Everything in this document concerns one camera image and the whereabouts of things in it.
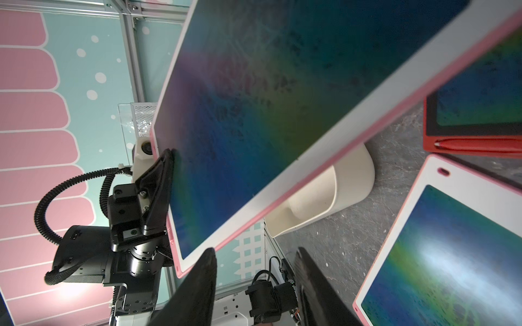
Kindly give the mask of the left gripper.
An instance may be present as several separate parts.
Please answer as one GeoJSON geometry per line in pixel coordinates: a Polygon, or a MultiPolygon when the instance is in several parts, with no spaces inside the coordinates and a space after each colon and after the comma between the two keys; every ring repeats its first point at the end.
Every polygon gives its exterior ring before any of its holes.
{"type": "Polygon", "coordinates": [[[52,283],[120,283],[121,278],[155,277],[173,265],[166,219],[175,155],[166,149],[133,184],[108,198],[108,227],[73,225],[52,265],[52,283]]]}

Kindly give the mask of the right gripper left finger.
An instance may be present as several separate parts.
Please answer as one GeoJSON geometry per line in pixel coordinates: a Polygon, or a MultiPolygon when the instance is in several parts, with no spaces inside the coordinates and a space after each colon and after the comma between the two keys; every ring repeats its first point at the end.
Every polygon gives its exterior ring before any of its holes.
{"type": "Polygon", "coordinates": [[[216,297],[217,259],[206,249],[150,325],[210,325],[216,297]]]}

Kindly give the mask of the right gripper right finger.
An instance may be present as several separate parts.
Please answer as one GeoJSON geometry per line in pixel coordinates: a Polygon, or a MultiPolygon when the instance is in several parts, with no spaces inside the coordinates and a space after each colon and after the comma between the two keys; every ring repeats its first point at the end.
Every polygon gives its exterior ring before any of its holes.
{"type": "Polygon", "coordinates": [[[362,324],[343,303],[305,248],[297,249],[293,269],[302,325],[362,324]]]}

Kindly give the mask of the cream plastic storage box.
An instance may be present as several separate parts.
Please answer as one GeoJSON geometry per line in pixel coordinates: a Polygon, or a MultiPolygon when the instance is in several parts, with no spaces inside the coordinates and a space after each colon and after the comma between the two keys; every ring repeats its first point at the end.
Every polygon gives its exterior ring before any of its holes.
{"type": "Polygon", "coordinates": [[[374,162],[360,145],[266,215],[266,231],[275,238],[304,228],[363,201],[374,184],[374,162]]]}

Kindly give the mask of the pink writing tablet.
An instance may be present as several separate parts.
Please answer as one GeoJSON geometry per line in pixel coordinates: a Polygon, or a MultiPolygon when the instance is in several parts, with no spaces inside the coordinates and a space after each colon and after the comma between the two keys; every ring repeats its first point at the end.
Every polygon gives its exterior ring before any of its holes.
{"type": "Polygon", "coordinates": [[[151,130],[178,277],[520,23],[520,1],[194,1],[151,130]]]}
{"type": "Polygon", "coordinates": [[[363,325],[520,325],[521,190],[428,156],[353,309],[363,325]]]}

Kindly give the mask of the red writing tablet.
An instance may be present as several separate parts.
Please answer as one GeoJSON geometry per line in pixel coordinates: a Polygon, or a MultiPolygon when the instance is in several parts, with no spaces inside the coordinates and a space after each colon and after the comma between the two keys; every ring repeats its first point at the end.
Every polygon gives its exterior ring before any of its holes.
{"type": "Polygon", "coordinates": [[[425,98],[432,153],[521,157],[521,30],[425,98]]]}

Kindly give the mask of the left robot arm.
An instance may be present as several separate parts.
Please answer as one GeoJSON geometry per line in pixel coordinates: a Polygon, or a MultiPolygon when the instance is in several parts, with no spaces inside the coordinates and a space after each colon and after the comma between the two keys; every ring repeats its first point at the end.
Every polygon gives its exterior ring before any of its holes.
{"type": "Polygon", "coordinates": [[[73,177],[45,195],[35,209],[38,232],[57,245],[46,285],[100,283],[112,287],[110,325],[125,317],[150,317],[159,296],[161,270],[173,265],[167,236],[168,200],[175,155],[166,149],[134,183],[113,187],[119,174],[130,175],[129,167],[107,168],[73,177]],[[64,236],[46,221],[50,203],[65,190],[102,177],[99,202],[107,227],[73,225],[64,236]]]}

